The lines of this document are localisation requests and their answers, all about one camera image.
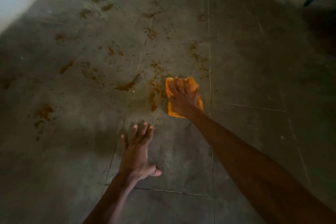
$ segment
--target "gray tile floor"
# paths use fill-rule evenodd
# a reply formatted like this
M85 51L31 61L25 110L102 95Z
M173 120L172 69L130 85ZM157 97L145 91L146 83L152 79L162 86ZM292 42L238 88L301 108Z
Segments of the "gray tile floor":
M314 41L273 0L37 0L0 37L1 223L81 223L141 120L163 175L138 183L120 223L262 223L196 128L166 114L172 75L336 210L336 62Z

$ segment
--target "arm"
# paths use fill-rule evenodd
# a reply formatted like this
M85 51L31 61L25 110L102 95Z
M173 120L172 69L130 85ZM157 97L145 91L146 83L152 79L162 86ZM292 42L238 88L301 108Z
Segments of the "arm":
M175 80L169 101L199 129L240 191L268 223L336 223L336 214L271 158L195 107L198 93Z
M138 126L133 126L131 142L128 144L122 135L124 154L122 156L118 174L113 178L106 192L83 222L83 224L112 224L116 223L125 200L137 181L147 176L162 174L154 164L148 161L148 146L153 138L154 129L145 122L139 135Z

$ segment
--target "hand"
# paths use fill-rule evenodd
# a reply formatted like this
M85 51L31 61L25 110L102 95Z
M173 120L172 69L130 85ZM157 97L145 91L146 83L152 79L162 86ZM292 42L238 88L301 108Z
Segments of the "hand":
M187 79L184 79L183 83L175 77L175 84L169 82L169 88L174 96L169 96L172 108L179 115L187 117L188 114L194 109L197 109L197 98L199 96L198 89L195 93L191 93L190 84Z
M147 129L147 127L147 122L144 122L143 128L138 134L138 126L134 125L130 143L128 143L125 135L121 135L124 154L118 173L131 175L136 181L145 179L147 176L160 176L162 174L162 171L155 164L148 161L148 146L152 141L154 128L150 126Z

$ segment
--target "orange rag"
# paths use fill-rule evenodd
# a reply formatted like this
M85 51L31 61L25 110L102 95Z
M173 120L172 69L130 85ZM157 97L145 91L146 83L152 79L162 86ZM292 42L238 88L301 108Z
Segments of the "orange rag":
M181 81L181 83L184 87L184 81L183 81L184 79L179 78L179 80ZM199 88L199 85L195 82L194 78L192 78L192 77L188 77L187 80L190 84L191 92L194 93ZM171 92L171 90L169 88L169 82L174 82L174 84L175 84L174 78L172 78L172 77L166 78L166 93L167 93L167 96L173 96L174 94ZM202 102L202 99L201 99L200 96L198 96L198 98L197 98L197 108L203 111L203 102ZM183 116L180 116L177 112L173 111L173 108L171 107L170 102L168 102L168 114L170 116L177 117L177 118L185 118Z

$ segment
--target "forearm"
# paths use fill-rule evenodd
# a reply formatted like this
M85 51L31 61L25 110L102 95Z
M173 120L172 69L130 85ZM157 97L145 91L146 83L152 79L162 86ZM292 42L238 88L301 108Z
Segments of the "forearm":
M136 183L130 174L117 174L83 224L116 223L125 200Z
M282 166L193 109L188 117L212 146L232 180L269 223L331 223L334 213Z

